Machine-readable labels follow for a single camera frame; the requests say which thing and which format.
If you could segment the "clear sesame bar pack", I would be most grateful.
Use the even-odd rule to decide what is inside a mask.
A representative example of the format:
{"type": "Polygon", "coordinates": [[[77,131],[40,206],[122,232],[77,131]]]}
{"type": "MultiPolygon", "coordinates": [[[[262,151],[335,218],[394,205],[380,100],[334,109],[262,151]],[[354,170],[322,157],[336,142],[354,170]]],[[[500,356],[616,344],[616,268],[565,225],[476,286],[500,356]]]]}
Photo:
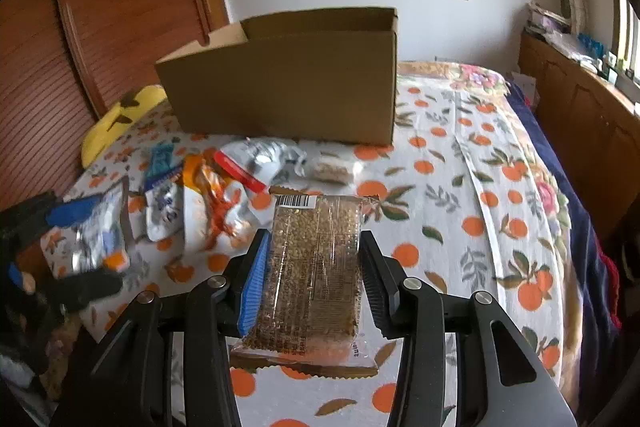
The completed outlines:
{"type": "Polygon", "coordinates": [[[234,366],[329,378],[378,373],[360,331],[359,239],[369,207],[357,196],[277,195],[262,302],[231,350],[234,366]]]}

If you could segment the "white red snack bag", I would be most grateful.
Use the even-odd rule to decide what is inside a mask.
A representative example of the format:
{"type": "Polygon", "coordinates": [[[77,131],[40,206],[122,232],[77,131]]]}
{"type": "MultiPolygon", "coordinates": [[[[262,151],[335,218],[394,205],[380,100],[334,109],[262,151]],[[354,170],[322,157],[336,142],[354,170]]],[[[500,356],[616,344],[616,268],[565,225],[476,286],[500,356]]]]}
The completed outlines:
{"type": "Polygon", "coordinates": [[[288,164],[303,176],[306,158],[295,142],[264,136],[229,142],[214,153],[216,164],[254,193],[267,190],[288,164]]]}

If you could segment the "orange white snack bag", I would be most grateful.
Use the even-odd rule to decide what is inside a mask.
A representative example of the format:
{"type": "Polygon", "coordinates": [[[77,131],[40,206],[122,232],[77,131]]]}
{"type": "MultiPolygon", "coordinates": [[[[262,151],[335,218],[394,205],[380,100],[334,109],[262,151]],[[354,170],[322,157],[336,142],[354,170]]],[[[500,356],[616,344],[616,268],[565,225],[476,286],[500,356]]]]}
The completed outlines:
{"type": "Polygon", "coordinates": [[[250,241],[258,227],[244,186],[221,176],[213,159],[186,156],[182,170],[184,249],[236,251],[250,241]]]}

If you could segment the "dark blue blanket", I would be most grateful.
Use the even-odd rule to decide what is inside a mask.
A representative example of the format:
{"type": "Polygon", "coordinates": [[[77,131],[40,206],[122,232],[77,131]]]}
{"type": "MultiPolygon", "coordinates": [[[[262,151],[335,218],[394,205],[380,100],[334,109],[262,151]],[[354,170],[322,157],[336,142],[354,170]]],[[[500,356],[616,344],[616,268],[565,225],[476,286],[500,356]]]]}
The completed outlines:
{"type": "Polygon", "coordinates": [[[533,141],[544,165],[558,182],[560,192],[568,198],[570,254],[582,292],[582,344],[580,345],[578,395],[586,402],[597,392],[598,377],[603,373],[605,358],[614,340],[620,335],[622,323],[617,317],[617,297],[620,276],[613,261],[602,251],[589,213],[576,195],[572,184],[538,121],[525,102],[520,87],[509,82],[506,101],[518,115],[533,141]]]}

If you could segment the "teal small packet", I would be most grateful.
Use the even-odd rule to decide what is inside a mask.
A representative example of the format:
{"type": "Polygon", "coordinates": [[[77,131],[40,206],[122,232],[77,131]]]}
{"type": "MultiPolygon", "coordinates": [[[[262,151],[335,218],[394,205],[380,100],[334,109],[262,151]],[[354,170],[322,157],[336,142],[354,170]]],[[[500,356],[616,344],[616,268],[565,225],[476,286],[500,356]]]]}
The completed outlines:
{"type": "Polygon", "coordinates": [[[174,144],[158,143],[151,148],[149,166],[145,170],[144,182],[151,183],[171,169],[174,144]]]}

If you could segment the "yellow pillow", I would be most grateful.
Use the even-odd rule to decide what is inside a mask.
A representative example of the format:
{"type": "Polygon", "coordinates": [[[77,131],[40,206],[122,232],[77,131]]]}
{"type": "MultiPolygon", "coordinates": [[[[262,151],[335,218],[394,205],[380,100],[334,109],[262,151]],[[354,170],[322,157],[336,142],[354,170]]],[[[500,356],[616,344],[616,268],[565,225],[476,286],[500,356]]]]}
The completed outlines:
{"type": "Polygon", "coordinates": [[[88,169],[133,124],[167,98],[160,84],[126,93],[87,132],[80,148],[81,166],[88,169]]]}

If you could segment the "wooden sliding wardrobe door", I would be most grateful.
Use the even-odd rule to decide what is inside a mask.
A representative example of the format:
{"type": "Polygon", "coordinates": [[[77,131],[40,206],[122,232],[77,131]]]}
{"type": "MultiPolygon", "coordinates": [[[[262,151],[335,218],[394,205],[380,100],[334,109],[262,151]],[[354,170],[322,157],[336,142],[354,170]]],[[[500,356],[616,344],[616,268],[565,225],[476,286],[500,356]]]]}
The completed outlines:
{"type": "Polygon", "coordinates": [[[228,20],[224,0],[1,0],[2,206],[65,193],[88,130],[228,20]]]}

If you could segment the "small white snack packet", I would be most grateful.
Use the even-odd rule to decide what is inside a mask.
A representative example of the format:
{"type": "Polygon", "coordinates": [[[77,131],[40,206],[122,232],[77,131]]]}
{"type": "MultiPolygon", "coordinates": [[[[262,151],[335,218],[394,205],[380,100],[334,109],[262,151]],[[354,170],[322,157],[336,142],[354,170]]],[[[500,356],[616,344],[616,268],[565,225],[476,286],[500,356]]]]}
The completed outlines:
{"type": "Polygon", "coordinates": [[[363,170],[359,160],[347,160],[333,156],[318,156],[308,160],[304,173],[307,178],[341,185],[354,184],[363,170]]]}

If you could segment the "clutter on cabinet top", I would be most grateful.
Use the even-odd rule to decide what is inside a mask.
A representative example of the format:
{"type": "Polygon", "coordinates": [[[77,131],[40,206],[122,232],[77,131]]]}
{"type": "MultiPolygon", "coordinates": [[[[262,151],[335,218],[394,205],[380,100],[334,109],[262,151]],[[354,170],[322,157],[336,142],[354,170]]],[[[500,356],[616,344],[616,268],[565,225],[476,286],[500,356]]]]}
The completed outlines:
{"type": "Polygon", "coordinates": [[[530,34],[612,84],[639,113],[639,17],[629,0],[614,0],[612,46],[583,32],[572,35],[568,18],[537,3],[529,2],[527,11],[525,29],[530,34]]]}

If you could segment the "orange print bed sheet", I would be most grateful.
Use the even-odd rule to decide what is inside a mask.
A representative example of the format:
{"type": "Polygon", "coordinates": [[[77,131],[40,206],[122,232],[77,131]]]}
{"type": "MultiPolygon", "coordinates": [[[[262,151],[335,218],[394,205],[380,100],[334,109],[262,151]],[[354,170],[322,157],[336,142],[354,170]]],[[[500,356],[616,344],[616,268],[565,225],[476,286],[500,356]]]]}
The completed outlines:
{"type": "MultiPolygon", "coordinates": [[[[575,221],[567,191],[534,149],[511,108],[506,82],[473,66],[407,63],[397,79],[390,146],[305,142],[310,157],[355,161],[347,185],[296,176],[282,187],[309,194],[372,199],[364,215],[378,245],[407,274],[448,295],[494,295],[521,329],[571,407],[579,393],[582,292],[570,248],[575,221]]],[[[152,241],[146,234],[143,182],[153,146],[169,143],[175,162],[210,154],[222,135],[183,132],[160,104],[115,141],[68,192],[72,199],[129,182],[128,212],[137,250],[122,291],[93,303],[81,320],[101,338],[141,289],[160,295],[190,291],[244,251],[221,237],[202,251],[182,232],[152,241]]]]}

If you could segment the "blue white snack packet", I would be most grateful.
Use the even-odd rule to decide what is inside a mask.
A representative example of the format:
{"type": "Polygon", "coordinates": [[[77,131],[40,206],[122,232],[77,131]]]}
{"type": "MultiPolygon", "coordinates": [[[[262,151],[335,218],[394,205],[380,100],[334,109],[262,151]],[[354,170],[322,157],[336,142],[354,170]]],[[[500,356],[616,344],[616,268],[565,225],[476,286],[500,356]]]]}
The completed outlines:
{"type": "Polygon", "coordinates": [[[181,172],[172,169],[144,186],[146,234],[151,242],[168,239],[183,227],[181,172]]]}

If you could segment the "wooden side cabinet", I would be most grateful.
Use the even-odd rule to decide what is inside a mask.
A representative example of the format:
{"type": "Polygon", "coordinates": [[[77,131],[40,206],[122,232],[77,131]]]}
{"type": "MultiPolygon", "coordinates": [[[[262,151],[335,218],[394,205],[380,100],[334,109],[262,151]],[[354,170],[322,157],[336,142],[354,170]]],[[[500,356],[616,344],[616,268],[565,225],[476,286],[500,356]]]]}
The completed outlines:
{"type": "Polygon", "coordinates": [[[639,196],[639,118],[600,77],[526,32],[518,66],[536,79],[539,127],[606,239],[639,196]]]}

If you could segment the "brown cardboard box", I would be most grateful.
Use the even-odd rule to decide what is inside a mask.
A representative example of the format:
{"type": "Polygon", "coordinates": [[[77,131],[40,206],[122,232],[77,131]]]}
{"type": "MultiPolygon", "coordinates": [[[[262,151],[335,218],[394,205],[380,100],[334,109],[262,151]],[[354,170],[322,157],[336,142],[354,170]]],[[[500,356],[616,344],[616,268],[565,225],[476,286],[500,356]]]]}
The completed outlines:
{"type": "Polygon", "coordinates": [[[397,20],[375,6],[254,16],[155,69],[185,132],[388,145],[397,20]]]}

